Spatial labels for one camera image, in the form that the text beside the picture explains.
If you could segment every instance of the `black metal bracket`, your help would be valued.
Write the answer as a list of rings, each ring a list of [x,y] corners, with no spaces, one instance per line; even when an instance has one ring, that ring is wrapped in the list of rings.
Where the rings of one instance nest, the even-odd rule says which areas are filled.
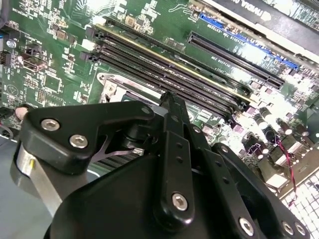
[[[23,120],[20,140],[28,153],[57,170],[80,174],[96,153],[100,136],[111,139],[128,125],[147,123],[154,117],[151,108],[138,101],[35,109]],[[47,119],[57,122],[58,129],[47,130],[42,124]],[[73,147],[70,143],[73,135],[84,136],[87,146]]]
[[[309,238],[229,147],[210,148],[200,128],[190,124],[183,100],[166,93],[160,106],[164,116],[141,102],[43,108],[25,116],[20,139],[29,161],[23,162],[44,161],[50,175],[56,170],[80,176],[97,152],[145,150],[67,196],[54,216],[52,239],[100,238],[105,227],[112,238]],[[47,119],[54,120],[49,128],[43,126]],[[74,135],[87,144],[75,147]],[[35,181],[34,167],[23,170]]]

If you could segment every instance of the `integrated circuit chip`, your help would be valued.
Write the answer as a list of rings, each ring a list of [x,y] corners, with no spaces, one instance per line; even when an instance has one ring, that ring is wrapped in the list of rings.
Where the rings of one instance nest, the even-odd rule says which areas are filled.
[[[65,31],[61,31],[61,30],[58,30],[56,32],[56,37],[60,40],[65,40],[66,39],[66,32]]]
[[[140,26],[143,26],[144,25],[144,21],[142,19],[137,19],[136,20],[136,24],[140,25]]]
[[[71,44],[73,44],[73,43],[75,42],[75,36],[69,35],[68,41],[69,41]]]
[[[130,26],[130,27],[134,27],[134,24],[135,24],[135,18],[132,17],[132,16],[127,16],[125,18],[125,24]]]

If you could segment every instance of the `black pcie slot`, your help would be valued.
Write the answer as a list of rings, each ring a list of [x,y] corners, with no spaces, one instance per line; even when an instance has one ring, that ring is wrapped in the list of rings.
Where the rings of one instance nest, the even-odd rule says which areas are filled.
[[[131,69],[133,69],[135,71],[138,71],[140,73],[142,72],[144,74],[152,76],[153,78],[155,78],[155,80],[152,80],[152,83],[154,83],[156,81],[158,83],[159,82],[160,83],[169,82],[171,84],[171,86],[173,86],[174,88],[171,87],[171,88],[166,89],[166,90],[179,91],[178,94],[181,94],[184,98],[186,98],[188,96],[187,97],[188,101],[190,100],[189,96],[192,98],[197,98],[197,99],[201,100],[201,102],[209,105],[209,111],[212,110],[210,107],[213,107],[214,111],[219,116],[225,117],[225,115],[231,115],[231,112],[229,111],[228,106],[224,107],[223,105],[219,104],[217,101],[212,101],[212,99],[209,99],[205,95],[201,94],[199,90],[196,90],[187,84],[183,84],[182,82],[179,82],[178,80],[174,79],[173,77],[170,77],[168,75],[163,76],[161,73],[159,73],[158,70],[153,69],[153,68],[148,68],[145,64],[143,64],[143,62],[132,61],[131,59],[129,59],[125,55],[120,56],[118,54],[114,54],[114,53],[107,52],[107,51],[103,51],[101,53],[102,54],[100,54],[99,57],[103,61],[105,61],[106,59],[112,59],[114,62],[122,63],[123,65],[125,64],[127,67],[130,67]]]
[[[242,90],[247,96],[249,96],[252,93],[251,89],[249,87],[247,87],[246,85],[244,85],[244,84],[242,84],[234,79],[231,79],[230,77],[227,77],[227,76],[221,74],[220,72],[212,69],[211,67],[207,66],[206,64],[203,64],[203,63],[197,61],[194,58],[191,58],[191,57],[189,57],[189,56],[187,56],[187,55],[185,55],[185,54],[183,54],[183,53],[181,53],[181,52],[179,52],[179,51],[177,51],[169,46],[166,46],[165,44],[163,44],[160,41],[157,41],[157,40],[155,40],[155,39],[153,39],[153,38],[151,38],[151,37],[149,37],[141,32],[135,31],[133,28],[131,28],[125,24],[122,24],[118,21],[115,21],[109,17],[107,18],[107,24],[120,27],[123,30],[131,33],[132,35],[135,35],[143,40],[146,40],[147,42],[149,42],[153,45],[156,45],[156,46],[158,46],[158,47],[160,47],[160,48],[162,48],[170,53],[173,53],[173,54],[179,56],[180,58],[190,62],[191,64],[196,65],[196,66],[210,72],[212,79],[214,79],[214,75],[225,79],[227,81],[227,83],[229,83],[230,85],[232,85],[233,87],[235,87],[237,89]]]
[[[152,62],[155,62],[159,65],[165,66],[167,69],[170,69],[171,71],[176,72],[176,75],[180,75],[181,79],[185,78],[188,80],[193,79],[195,81],[199,81],[201,84],[205,85],[206,87],[214,89],[214,91],[220,95],[220,98],[223,98],[226,101],[235,102],[238,104],[240,104],[242,102],[242,99],[239,99],[238,97],[232,95],[231,93],[229,93],[223,89],[220,89],[213,84],[208,84],[205,80],[199,79],[198,77],[196,77],[188,72],[185,72],[181,69],[178,69],[177,67],[174,67],[174,65],[172,65],[171,63],[165,62],[164,60],[162,60],[160,58],[156,58],[156,57],[154,57],[154,55],[152,55],[152,53],[147,52],[147,51],[143,51],[142,49],[138,48],[137,46],[132,45],[129,42],[123,41],[122,39],[118,38],[115,35],[107,33],[105,38],[106,38],[105,39],[106,43],[110,42],[110,43],[117,44],[117,45],[122,46],[122,47],[126,47],[128,49],[132,49],[135,52],[139,53],[141,56],[148,58]]]
[[[178,96],[189,102],[190,104],[199,106],[204,110],[211,112],[216,117],[221,117],[225,120],[229,120],[232,118],[226,112],[221,112],[217,110],[214,106],[211,106],[208,102],[203,102],[202,99],[196,99],[196,95],[194,95],[191,91],[185,90],[178,85],[173,85],[171,82],[165,82],[165,79],[159,79],[156,75],[153,75],[150,72],[146,72],[141,70],[140,68],[131,66],[126,64],[125,62],[118,61],[116,58],[111,58],[109,56],[105,56],[102,54],[90,54],[90,53],[81,53],[81,58],[83,60],[90,60],[92,62],[101,61],[110,67],[114,67],[121,72],[124,72],[132,77],[137,79],[141,79],[150,85],[153,85],[155,88],[162,89],[164,91],[173,91],[176,92]]]
[[[191,32],[189,35],[188,43],[202,50],[203,52],[210,54],[215,59],[219,59],[229,64],[231,67],[242,70],[246,74],[256,79],[260,84],[265,84],[275,89],[280,89],[285,83],[285,81],[279,77],[266,72],[261,67],[248,62],[247,60],[233,54],[232,52],[222,48],[221,46],[198,35],[195,32]]]
[[[309,6],[313,10],[319,11],[319,1],[318,0],[299,0],[303,4]]]
[[[174,82],[175,84],[180,84],[181,86],[192,89],[194,92],[197,93],[197,95],[203,95],[204,97],[210,99],[213,101],[218,107],[223,109],[224,111],[232,110],[230,113],[232,114],[234,111],[238,110],[238,106],[234,103],[229,103],[226,101],[223,101],[222,99],[214,96],[212,94],[212,91],[207,92],[207,89],[200,87],[195,82],[192,82],[190,80],[183,80],[178,79],[176,75],[172,74],[170,71],[166,71],[165,66],[154,66],[151,62],[146,61],[143,58],[140,58],[136,55],[133,55],[129,52],[126,52],[122,49],[118,49],[114,46],[108,46],[107,44],[103,45],[101,52],[104,53],[107,51],[108,53],[113,54],[114,56],[118,58],[123,58],[124,60],[129,60],[130,63],[133,63],[136,66],[140,66],[143,68],[147,68],[147,70],[156,73],[158,76],[161,76],[163,78],[169,79],[170,81]]]

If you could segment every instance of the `green circuit board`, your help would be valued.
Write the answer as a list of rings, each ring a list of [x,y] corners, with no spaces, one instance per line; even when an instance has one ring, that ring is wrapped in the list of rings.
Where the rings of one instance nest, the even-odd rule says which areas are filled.
[[[11,66],[2,67],[2,105],[14,109],[21,104],[32,107],[54,107],[98,103],[103,91],[103,84],[98,79],[100,73],[121,75],[121,71],[107,64],[90,64],[80,59],[81,51],[90,51],[90,39],[87,39],[85,28],[96,23],[104,23],[104,17],[132,27],[152,39],[186,54],[209,66],[221,75],[237,81],[253,92],[254,107],[270,107],[277,118],[282,118],[291,125],[305,122],[305,110],[316,100],[318,93],[314,90],[318,74],[311,69],[298,66],[293,68],[279,59],[276,52],[265,53],[256,45],[258,41],[248,39],[243,42],[230,32],[236,31],[232,26],[221,29],[202,20],[188,0],[30,0],[13,1],[8,26],[20,31],[20,38],[15,39],[16,47],[10,48],[3,42],[3,50],[12,55]],[[105,26],[125,36],[125,32],[114,26]],[[279,78],[285,80],[280,91],[269,94],[267,87],[251,84],[254,80],[243,71],[230,67],[225,62],[214,59],[208,53],[189,45],[191,32],[212,40],[224,49],[247,59]],[[167,52],[152,45],[136,40],[138,44],[168,57]],[[40,53],[33,61],[44,61],[45,67],[34,72],[21,64],[20,56],[28,46],[36,43]],[[240,89],[233,89],[242,94]],[[235,152],[239,152],[243,135],[234,133],[225,122],[204,111],[200,107],[187,104],[192,122],[200,127],[204,123],[215,126],[220,124],[214,135],[207,137],[214,143],[222,135]],[[14,117],[4,122],[14,128],[20,122]],[[246,131],[256,131],[251,120],[246,122]]]

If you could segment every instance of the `motherboard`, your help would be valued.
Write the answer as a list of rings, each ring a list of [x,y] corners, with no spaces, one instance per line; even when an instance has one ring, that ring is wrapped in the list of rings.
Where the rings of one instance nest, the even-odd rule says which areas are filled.
[[[2,124],[19,130],[21,112],[38,107],[158,105],[173,91],[209,144],[222,142],[247,165],[288,180],[285,153],[297,164],[318,143],[319,6],[227,1],[239,6],[237,16],[291,40],[280,45],[211,2],[10,2],[0,30],[1,104],[15,114]],[[295,32],[279,28],[280,19]]]

